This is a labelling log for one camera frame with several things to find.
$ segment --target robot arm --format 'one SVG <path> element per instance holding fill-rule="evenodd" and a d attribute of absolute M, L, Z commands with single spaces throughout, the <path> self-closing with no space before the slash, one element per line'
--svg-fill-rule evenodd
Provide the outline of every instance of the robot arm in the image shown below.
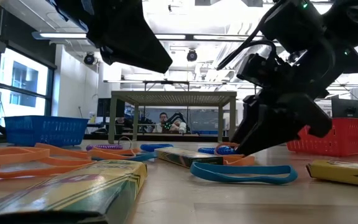
<path fill-rule="evenodd" d="M 268 40 L 277 39 L 289 53 L 306 52 L 293 65 L 276 57 L 274 48 L 269 58 L 244 59 L 237 77 L 262 87 L 244 99 L 246 117 L 231 139 L 245 155 L 298 139 L 305 125 L 310 134 L 324 137 L 331 118 L 314 99 L 327 96 L 327 87 L 341 74 L 358 73 L 357 0 L 336 1 L 324 15 L 308 0 L 279 0 L 264 19 L 259 27 Z"/>
<path fill-rule="evenodd" d="M 87 32 L 108 64 L 121 62 L 164 73 L 172 63 L 144 21 L 141 1 L 47 1 L 63 18 Z M 250 37 L 218 66 L 224 68 L 252 45 L 271 48 L 268 58 L 247 56 L 237 74 L 262 87 L 258 94 L 244 99 L 246 116 L 231 139 L 245 155 L 297 139 L 306 125 L 311 127 L 310 134 L 325 136 L 331 118 L 314 99 L 326 96 L 327 87 L 342 73 L 358 73 L 354 49 L 358 46 L 358 0 L 336 0 L 324 15 L 309 0 L 275 2 Z M 253 42 L 259 31 L 266 39 Z M 284 62 L 277 56 L 273 40 L 290 54 L 303 52 L 302 56 L 294 64 Z"/>
<path fill-rule="evenodd" d="M 181 125 L 178 127 L 178 128 L 183 128 L 183 123 L 186 124 L 186 121 L 182 115 L 182 113 L 179 113 L 179 112 L 176 112 L 174 113 L 170 118 L 168 118 L 164 123 L 163 123 L 163 128 L 169 130 L 171 129 L 173 123 L 176 121 L 176 120 L 180 120 L 181 121 Z M 186 133 L 190 133 L 190 128 L 188 127 L 188 125 L 186 125 Z"/>
<path fill-rule="evenodd" d="M 86 32 L 103 61 L 120 62 L 165 73 L 172 59 L 143 17 L 138 0 L 46 0 Z"/>

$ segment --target computer monitor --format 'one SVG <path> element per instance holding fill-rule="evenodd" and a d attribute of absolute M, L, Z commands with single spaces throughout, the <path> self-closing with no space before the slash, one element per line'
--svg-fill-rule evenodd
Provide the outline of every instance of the computer monitor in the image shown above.
<path fill-rule="evenodd" d="M 333 118 L 358 118 L 358 100 L 331 99 Z"/>
<path fill-rule="evenodd" d="M 104 119 L 110 117 L 110 102 L 111 102 L 110 98 L 99 98 L 98 112 L 97 112 L 98 117 L 103 117 Z M 125 112 L 125 102 L 122 100 L 117 100 L 116 117 L 117 118 L 124 117 L 124 112 Z"/>

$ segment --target desk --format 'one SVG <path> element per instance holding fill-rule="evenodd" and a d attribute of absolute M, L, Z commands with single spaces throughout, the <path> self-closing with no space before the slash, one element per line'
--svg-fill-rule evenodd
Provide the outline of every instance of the desk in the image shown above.
<path fill-rule="evenodd" d="M 83 141 L 105 144 L 106 141 Z M 132 147 L 154 142 L 133 142 Z M 166 142 L 182 149 L 197 150 L 216 143 Z M 313 159 L 277 146 L 255 154 L 261 165 L 291 164 L 299 178 L 284 186 L 267 184 L 222 184 L 194 177 L 190 171 L 169 162 L 147 161 L 148 178 L 139 192 L 128 224 L 355 224 L 358 223 L 358 186 L 324 182 L 309 177 L 305 165 Z M 339 158 L 358 161 L 358 157 Z M 40 168 L 28 163 L 25 167 Z M 23 165 L 3 166 L 3 170 Z M 0 180 L 0 197 L 50 177 Z"/>
<path fill-rule="evenodd" d="M 116 119 L 117 99 L 135 106 L 134 136 L 137 140 L 139 106 L 216 106 L 218 107 L 218 141 L 223 139 L 223 106 L 230 104 L 229 138 L 236 131 L 235 91 L 112 91 L 110 104 L 110 124 Z M 109 128 L 109 143 L 114 144 L 115 130 Z"/>

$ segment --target man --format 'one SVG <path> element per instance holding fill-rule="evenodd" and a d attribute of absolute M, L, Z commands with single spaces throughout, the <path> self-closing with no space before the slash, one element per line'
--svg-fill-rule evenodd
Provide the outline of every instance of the man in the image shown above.
<path fill-rule="evenodd" d="M 160 122 L 154 128 L 153 133 L 179 133 L 179 125 L 177 125 L 177 122 L 173 123 L 169 130 L 164 128 L 167 119 L 168 115 L 165 112 L 160 113 Z"/>

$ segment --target person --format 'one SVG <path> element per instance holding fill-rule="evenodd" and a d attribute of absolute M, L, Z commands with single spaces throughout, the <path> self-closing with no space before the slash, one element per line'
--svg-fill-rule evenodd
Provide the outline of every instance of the person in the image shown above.
<path fill-rule="evenodd" d="M 134 125 L 132 121 L 125 118 L 117 118 L 116 119 L 116 134 L 122 134 L 124 132 L 124 128 L 134 129 Z"/>
<path fill-rule="evenodd" d="M 166 112 L 160 113 L 160 122 L 155 126 L 153 133 L 179 133 L 179 121 L 174 122 L 169 130 L 164 128 L 167 119 L 168 115 L 166 114 Z"/>

